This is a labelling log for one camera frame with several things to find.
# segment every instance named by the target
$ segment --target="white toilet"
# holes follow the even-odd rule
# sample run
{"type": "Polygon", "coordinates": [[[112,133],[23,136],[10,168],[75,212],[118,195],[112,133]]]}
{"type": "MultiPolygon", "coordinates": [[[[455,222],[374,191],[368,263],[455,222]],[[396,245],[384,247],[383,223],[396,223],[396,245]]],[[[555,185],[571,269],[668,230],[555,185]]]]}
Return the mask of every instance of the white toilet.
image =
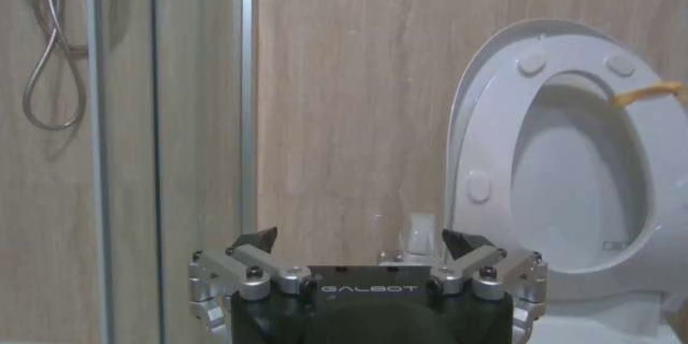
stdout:
{"type": "Polygon", "coordinates": [[[499,32],[458,86],[447,227],[542,252],[550,307],[531,342],[679,342],[688,294],[688,115],[600,31],[535,20],[499,32]]]}

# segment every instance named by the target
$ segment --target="yellow object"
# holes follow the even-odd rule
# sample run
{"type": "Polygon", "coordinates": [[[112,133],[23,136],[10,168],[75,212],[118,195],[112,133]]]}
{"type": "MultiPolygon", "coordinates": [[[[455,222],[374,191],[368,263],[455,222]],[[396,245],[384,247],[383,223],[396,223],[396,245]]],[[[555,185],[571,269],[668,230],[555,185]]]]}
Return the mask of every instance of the yellow object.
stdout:
{"type": "Polygon", "coordinates": [[[638,100],[646,97],[654,97],[662,94],[674,94],[679,102],[688,105],[688,86],[682,82],[660,82],[644,89],[634,90],[614,97],[614,106],[624,108],[638,100]]]}

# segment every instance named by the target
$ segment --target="toilet lid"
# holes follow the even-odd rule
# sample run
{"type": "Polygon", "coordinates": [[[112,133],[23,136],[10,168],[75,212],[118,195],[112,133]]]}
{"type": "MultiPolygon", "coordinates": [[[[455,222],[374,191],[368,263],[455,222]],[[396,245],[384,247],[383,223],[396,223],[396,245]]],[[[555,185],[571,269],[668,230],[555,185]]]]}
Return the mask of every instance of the toilet lid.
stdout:
{"type": "Polygon", "coordinates": [[[602,32],[538,20],[502,31],[463,75],[447,144],[447,222],[538,250],[552,299],[684,292],[688,117],[602,32]]]}

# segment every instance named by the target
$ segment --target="glass panel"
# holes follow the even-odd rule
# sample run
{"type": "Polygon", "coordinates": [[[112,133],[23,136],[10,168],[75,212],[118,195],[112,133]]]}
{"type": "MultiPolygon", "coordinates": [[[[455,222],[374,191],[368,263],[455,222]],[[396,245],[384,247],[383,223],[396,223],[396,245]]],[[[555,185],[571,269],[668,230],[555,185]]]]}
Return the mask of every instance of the glass panel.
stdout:
{"type": "Polygon", "coordinates": [[[156,0],[167,343],[203,342],[188,261],[240,232],[240,0],[156,0]]]}
{"type": "Polygon", "coordinates": [[[103,216],[115,343],[159,340],[152,0],[96,0],[103,216]]]}

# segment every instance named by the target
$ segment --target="shower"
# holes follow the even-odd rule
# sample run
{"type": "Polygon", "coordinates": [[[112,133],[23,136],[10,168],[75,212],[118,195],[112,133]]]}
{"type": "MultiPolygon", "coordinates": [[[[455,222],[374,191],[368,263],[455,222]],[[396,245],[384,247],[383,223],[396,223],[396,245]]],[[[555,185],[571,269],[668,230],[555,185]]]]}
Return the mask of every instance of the shower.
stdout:
{"type": "MultiPolygon", "coordinates": [[[[31,72],[30,80],[26,84],[22,106],[26,117],[31,124],[47,131],[62,131],[76,126],[87,110],[87,87],[82,77],[76,61],[88,58],[88,48],[86,45],[74,45],[64,33],[64,0],[31,0],[31,8],[36,17],[38,25],[46,35],[47,43],[36,66],[31,72]],[[75,79],[76,108],[71,117],[64,122],[51,123],[43,121],[35,114],[32,107],[34,92],[36,83],[42,77],[47,62],[50,61],[55,48],[58,48],[67,60],[70,71],[75,79]]],[[[118,12],[118,0],[111,1],[110,17],[118,12]]]]}

